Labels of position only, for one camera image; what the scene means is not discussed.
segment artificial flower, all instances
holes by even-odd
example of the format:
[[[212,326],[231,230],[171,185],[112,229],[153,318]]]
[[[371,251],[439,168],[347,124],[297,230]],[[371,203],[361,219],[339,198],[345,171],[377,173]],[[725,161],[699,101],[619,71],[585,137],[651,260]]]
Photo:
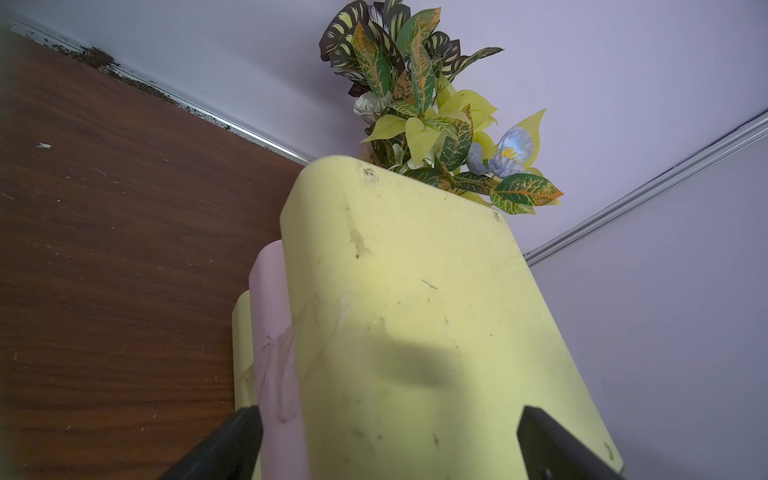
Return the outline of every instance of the artificial flower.
[[[498,151],[488,161],[488,168],[499,178],[523,174],[525,173],[523,163],[533,155],[533,149],[531,135],[524,128],[512,127],[504,134],[502,141],[498,142]]]
[[[382,113],[386,111],[387,107],[391,103],[391,91],[387,92],[387,95],[385,95],[384,98],[378,98],[372,91],[367,91],[366,93],[360,95],[360,97],[355,101],[355,107],[353,110],[356,114],[361,116],[363,120],[373,125],[376,123],[376,120],[382,116]]]

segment dark striped leaf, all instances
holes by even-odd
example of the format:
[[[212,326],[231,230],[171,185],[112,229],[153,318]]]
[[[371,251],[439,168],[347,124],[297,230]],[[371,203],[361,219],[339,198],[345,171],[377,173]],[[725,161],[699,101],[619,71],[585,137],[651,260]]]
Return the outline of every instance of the dark striped leaf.
[[[428,118],[423,120],[424,125],[434,128],[438,132],[448,135],[449,138],[458,139],[458,128],[453,124],[455,119],[447,117]]]
[[[402,26],[411,18],[411,8],[406,7],[400,2],[388,2],[384,6],[384,21],[387,24],[387,33],[392,40],[397,40],[397,36]]]
[[[400,72],[400,76],[395,83],[395,88],[392,91],[392,98],[394,100],[405,100],[411,104],[415,103],[413,98],[413,84],[411,83],[411,77],[407,71]]]
[[[437,187],[440,190],[451,189],[451,180],[446,177],[443,170],[438,168],[417,168],[416,170],[408,170],[404,175],[425,184],[432,185],[433,187]]]
[[[485,175],[477,175],[472,172],[465,172],[458,174],[453,179],[456,182],[456,188],[459,190],[466,190],[468,192],[475,192],[481,195],[490,195],[493,190],[493,180]]]
[[[368,20],[368,5],[363,0],[355,0],[342,8],[320,38],[320,58],[330,61],[331,52],[353,32],[355,25],[368,25]]]
[[[359,97],[360,95],[371,91],[371,89],[368,87],[368,85],[361,85],[361,84],[352,84],[352,87],[349,89],[349,94],[353,97]]]
[[[357,56],[355,55],[355,49],[349,44],[347,40],[342,41],[336,50],[332,51],[329,56],[331,66],[334,68],[342,68],[345,70],[356,70],[360,68],[357,62]]]
[[[389,104],[389,107],[394,111],[404,115],[408,115],[409,117],[415,117],[419,114],[418,111],[416,111],[416,106],[405,100],[394,101],[391,104]]]
[[[499,207],[502,209],[502,211],[507,212],[510,215],[519,215],[519,214],[528,214],[528,215],[535,215],[536,210],[530,205],[521,205],[516,204],[515,202],[512,202],[510,200],[505,199],[498,193],[496,193],[496,190],[491,190],[491,202],[496,207]]]
[[[400,50],[400,53],[402,53],[402,56],[410,56],[411,50],[417,44],[416,36],[419,35],[418,45],[421,45],[424,40],[429,38],[439,22],[440,8],[421,10],[419,13],[409,18],[400,29],[395,40],[397,48]]]
[[[432,59],[422,45],[422,33],[417,31],[411,50],[411,83],[416,110],[420,114],[432,106],[432,99],[435,97],[435,81]]]
[[[384,57],[382,49],[373,40],[370,30],[360,23],[355,27],[352,46],[355,48],[360,70],[365,74],[368,86],[376,97],[383,98],[389,91],[389,62]]]
[[[373,36],[373,39],[376,40],[376,43],[379,44],[379,47],[384,52],[384,55],[386,55],[387,60],[389,60],[389,63],[391,66],[395,67],[397,71],[403,71],[406,69],[406,63],[402,59],[402,55],[400,55],[400,51],[395,46],[395,42],[392,41],[392,39],[389,37],[389,34],[382,28],[381,26],[377,25],[376,23],[370,22],[369,27],[371,28],[371,33]]]
[[[464,113],[469,118],[470,123],[454,120],[453,124],[456,127],[457,140],[446,137],[442,145],[440,161],[451,171],[462,166],[467,158],[469,148],[472,146],[472,113],[470,113],[468,108],[464,109]]]
[[[514,174],[496,187],[501,198],[516,204],[539,207],[562,197],[563,193],[552,182],[533,174]]]
[[[491,55],[497,54],[500,51],[503,51],[503,48],[499,47],[488,47],[488,48],[481,48],[480,50],[477,50],[472,55],[465,57],[464,55],[456,58],[455,61],[451,64],[451,71],[449,74],[445,74],[446,77],[450,81],[453,81],[454,78],[456,78],[456,75],[462,73],[462,71],[467,68],[469,65],[475,63],[477,60],[480,60],[481,58],[490,57]]]

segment wooden surface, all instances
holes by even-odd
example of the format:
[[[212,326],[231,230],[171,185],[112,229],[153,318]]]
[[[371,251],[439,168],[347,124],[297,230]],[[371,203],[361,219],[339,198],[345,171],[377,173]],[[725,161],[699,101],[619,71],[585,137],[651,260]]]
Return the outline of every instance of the wooden surface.
[[[233,411],[230,314],[301,166],[0,44],[0,462],[156,478]]]

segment yellow-green leaf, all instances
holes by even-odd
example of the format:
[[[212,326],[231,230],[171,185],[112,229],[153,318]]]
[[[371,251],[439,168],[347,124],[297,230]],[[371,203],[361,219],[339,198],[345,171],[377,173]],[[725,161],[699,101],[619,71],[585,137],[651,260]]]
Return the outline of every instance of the yellow-green leaf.
[[[406,122],[406,140],[414,161],[426,157],[439,136],[440,132],[427,127],[418,118],[411,117]]]
[[[472,106],[472,121],[475,122],[474,131],[481,131],[493,123],[492,115],[498,109],[485,100],[480,94],[472,90],[459,90],[453,94],[438,110],[438,115],[444,117],[450,111],[461,111],[465,106]]]
[[[486,207],[493,207],[493,204],[490,204],[489,202],[486,202],[482,199],[481,196],[477,195],[475,192],[467,192],[462,191],[460,194],[458,194],[462,198],[466,198],[467,200],[471,200],[477,204],[484,205]]]
[[[357,24],[354,35],[351,35],[351,43],[368,86],[376,97],[383,98],[389,92],[389,62],[366,29],[362,24]]]
[[[373,127],[371,136],[362,142],[371,140],[387,140],[389,138],[400,135],[404,131],[406,131],[405,118],[398,117],[397,115],[387,114],[376,122],[376,125]]]
[[[455,93],[456,89],[453,88],[451,82],[445,77],[445,75],[440,74],[440,76],[437,77],[437,108],[442,107],[442,105],[447,102],[448,99]]]
[[[531,135],[531,139],[533,139],[533,154],[531,154],[531,156],[523,164],[523,167],[526,169],[533,165],[533,163],[536,161],[536,157],[538,157],[538,147],[541,143],[541,138],[538,135],[538,126],[541,124],[541,117],[544,117],[544,112],[546,111],[547,109],[545,108],[544,110],[531,115],[519,124],[515,125],[516,127],[523,128],[525,131],[527,131]]]
[[[510,215],[518,215],[518,214],[535,215],[536,214],[536,210],[534,210],[532,206],[516,204],[515,202],[507,200],[506,198],[497,194],[495,190],[491,190],[491,202],[493,202],[493,204],[496,207],[499,207],[500,209],[502,209],[502,211]]]
[[[477,131],[472,135],[472,141],[476,141],[482,147],[482,157],[484,159],[493,158],[496,155],[496,144],[493,143],[491,136],[484,131]]]
[[[549,180],[533,174],[514,174],[496,187],[498,195],[516,204],[539,207],[562,197],[563,193]]]

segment croton leaf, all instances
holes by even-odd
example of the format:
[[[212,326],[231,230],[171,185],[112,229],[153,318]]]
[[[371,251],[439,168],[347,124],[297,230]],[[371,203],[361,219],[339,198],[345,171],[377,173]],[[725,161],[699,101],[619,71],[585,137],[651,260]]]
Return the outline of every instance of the croton leaf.
[[[413,98],[411,76],[407,71],[400,72],[400,76],[397,77],[397,82],[395,83],[395,88],[392,92],[392,98],[394,100],[405,100],[409,103],[415,102]]]
[[[422,45],[422,33],[416,32],[411,45],[411,83],[416,110],[422,114],[432,106],[435,97],[435,72],[432,59]]]
[[[496,187],[496,192],[501,198],[531,207],[549,204],[563,195],[552,182],[533,174],[510,175]]]
[[[421,41],[427,39],[437,24],[440,22],[440,8],[430,8],[428,10],[421,10],[416,15],[413,15],[408,21],[400,28],[400,32],[397,34],[395,43],[398,50],[402,53],[403,57],[411,55],[411,49],[414,45],[414,38],[421,34]]]
[[[440,161],[445,164],[449,170],[455,170],[461,167],[464,160],[467,158],[469,148],[472,146],[472,120],[469,122],[455,119],[453,121],[456,127],[456,137],[446,137],[445,143],[442,145],[442,153],[440,154]]]
[[[456,58],[453,63],[451,63],[451,71],[446,76],[449,78],[449,80],[453,81],[454,78],[456,78],[456,75],[462,73],[462,71],[467,68],[469,65],[475,63],[477,60],[480,60],[481,58],[490,57],[493,54],[497,54],[500,51],[503,51],[503,48],[499,47],[487,47],[487,48],[481,48],[480,50],[477,50],[472,55],[465,57],[464,55]]]
[[[417,168],[416,170],[409,170],[405,172],[404,175],[425,184],[432,185],[433,187],[437,187],[440,190],[451,189],[451,181],[445,176],[443,170],[438,168]]]
[[[502,211],[507,212],[510,215],[518,215],[518,214],[535,215],[536,214],[536,211],[532,206],[516,204],[513,201],[507,200],[506,198],[496,193],[496,190],[491,190],[491,202],[493,202],[493,204],[496,207],[499,207],[500,209],[502,209]]]
[[[404,131],[406,131],[405,118],[391,114],[383,115],[376,121],[376,126],[373,128],[373,132],[369,137],[363,140],[363,142],[371,140],[387,140],[400,135]]]
[[[370,30],[360,23],[355,27],[352,46],[355,48],[360,70],[368,80],[368,86],[376,97],[383,98],[389,91],[389,62],[373,40]]]
[[[355,0],[342,8],[320,38],[320,58],[330,61],[331,52],[352,33],[355,25],[368,25],[368,20],[368,5],[363,0]]]
[[[434,128],[440,133],[448,135],[450,138],[458,138],[457,127],[453,124],[455,120],[448,117],[436,117],[424,120],[424,125]]]
[[[397,69],[397,71],[403,71],[406,69],[406,63],[400,55],[400,51],[395,46],[395,42],[389,37],[389,34],[383,27],[371,21],[368,26],[372,33],[373,39],[379,44],[379,47],[384,51],[389,63]]]
[[[408,115],[409,117],[415,117],[416,115],[419,114],[418,111],[416,111],[416,106],[405,100],[394,101],[391,104],[389,104],[389,107],[394,111],[397,111],[404,115]]]
[[[439,137],[440,132],[427,127],[416,117],[411,117],[406,121],[406,140],[408,141],[408,149],[411,151],[411,158],[414,161],[420,162],[426,157]]]
[[[481,195],[490,195],[493,190],[493,180],[485,175],[477,175],[472,172],[464,172],[454,177],[456,188],[475,192]]]

